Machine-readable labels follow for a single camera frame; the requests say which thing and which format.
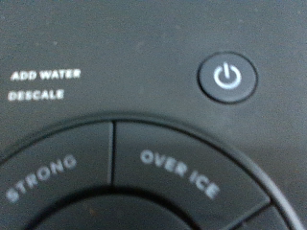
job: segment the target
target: indicator label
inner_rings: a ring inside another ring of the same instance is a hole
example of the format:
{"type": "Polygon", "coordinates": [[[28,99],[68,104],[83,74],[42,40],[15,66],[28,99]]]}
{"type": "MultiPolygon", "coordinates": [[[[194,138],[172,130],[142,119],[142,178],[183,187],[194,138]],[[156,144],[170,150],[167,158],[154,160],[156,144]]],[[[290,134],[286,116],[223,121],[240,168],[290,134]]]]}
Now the indicator label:
{"type": "Polygon", "coordinates": [[[77,160],[73,155],[66,155],[62,160],[50,162],[25,176],[25,178],[16,182],[6,192],[7,201],[10,203],[17,202],[21,196],[28,193],[41,183],[45,183],[52,177],[59,176],[62,173],[71,171],[77,167],[77,160]]]}
{"type": "MultiPolygon", "coordinates": [[[[35,82],[35,81],[65,81],[77,80],[82,76],[81,69],[55,69],[55,70],[29,70],[15,71],[10,76],[12,82],[35,82]]],[[[10,103],[13,102],[41,102],[61,101],[64,99],[63,88],[43,88],[24,90],[11,90],[7,97],[10,103]]]]}
{"type": "Polygon", "coordinates": [[[35,80],[71,80],[81,77],[80,69],[59,69],[59,70],[30,70],[15,71],[11,75],[11,81],[35,81],[35,80]]]}
{"type": "Polygon", "coordinates": [[[174,157],[153,152],[145,149],[140,154],[140,159],[145,165],[153,165],[164,169],[168,173],[174,173],[181,178],[186,178],[198,190],[210,199],[215,199],[220,192],[219,186],[210,181],[209,178],[196,170],[189,170],[187,164],[176,160],[174,157]]]}

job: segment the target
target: over ice button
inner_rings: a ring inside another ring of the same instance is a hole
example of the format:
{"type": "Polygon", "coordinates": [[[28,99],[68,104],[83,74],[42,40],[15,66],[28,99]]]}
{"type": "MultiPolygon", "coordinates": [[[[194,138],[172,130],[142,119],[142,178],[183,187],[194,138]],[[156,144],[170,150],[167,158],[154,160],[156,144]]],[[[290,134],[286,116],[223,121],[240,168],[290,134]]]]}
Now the over ice button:
{"type": "Polygon", "coordinates": [[[114,183],[163,196],[201,229],[227,229],[269,202],[220,152],[159,126],[117,125],[114,183]]]}
{"type": "Polygon", "coordinates": [[[109,181],[110,124],[76,127],[23,150],[0,168],[0,229],[21,229],[59,199],[109,181]]]}

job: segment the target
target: power button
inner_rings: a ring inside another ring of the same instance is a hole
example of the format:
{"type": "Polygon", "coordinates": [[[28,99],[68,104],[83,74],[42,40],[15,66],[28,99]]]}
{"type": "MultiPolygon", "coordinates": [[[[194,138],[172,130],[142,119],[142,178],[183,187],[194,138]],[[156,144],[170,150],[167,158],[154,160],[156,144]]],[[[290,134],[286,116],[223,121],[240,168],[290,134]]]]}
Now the power button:
{"type": "Polygon", "coordinates": [[[252,64],[235,54],[218,54],[201,64],[203,92],[221,103],[238,103],[254,91],[257,77],[252,64]]]}

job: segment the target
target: black control panel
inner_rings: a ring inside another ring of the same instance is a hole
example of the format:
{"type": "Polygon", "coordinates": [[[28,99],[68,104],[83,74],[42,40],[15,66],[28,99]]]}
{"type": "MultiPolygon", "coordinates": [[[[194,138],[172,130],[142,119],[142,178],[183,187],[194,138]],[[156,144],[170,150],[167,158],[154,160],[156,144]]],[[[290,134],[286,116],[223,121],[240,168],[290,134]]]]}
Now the black control panel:
{"type": "Polygon", "coordinates": [[[305,229],[306,11],[1,2],[0,228],[305,229]]]}

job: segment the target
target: power symbol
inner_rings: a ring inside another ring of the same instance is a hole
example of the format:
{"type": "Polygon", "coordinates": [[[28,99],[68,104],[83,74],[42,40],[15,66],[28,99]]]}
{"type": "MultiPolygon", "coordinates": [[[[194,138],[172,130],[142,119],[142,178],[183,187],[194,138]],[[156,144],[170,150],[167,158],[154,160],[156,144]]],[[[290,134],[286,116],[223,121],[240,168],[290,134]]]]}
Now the power symbol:
{"type": "Polygon", "coordinates": [[[223,63],[223,66],[218,66],[213,73],[214,81],[222,88],[222,89],[235,89],[241,83],[242,76],[240,70],[234,65],[228,65],[227,62],[223,63]],[[227,80],[230,80],[230,71],[235,74],[235,80],[232,82],[222,82],[220,76],[222,72],[224,72],[224,77],[227,80]]]}

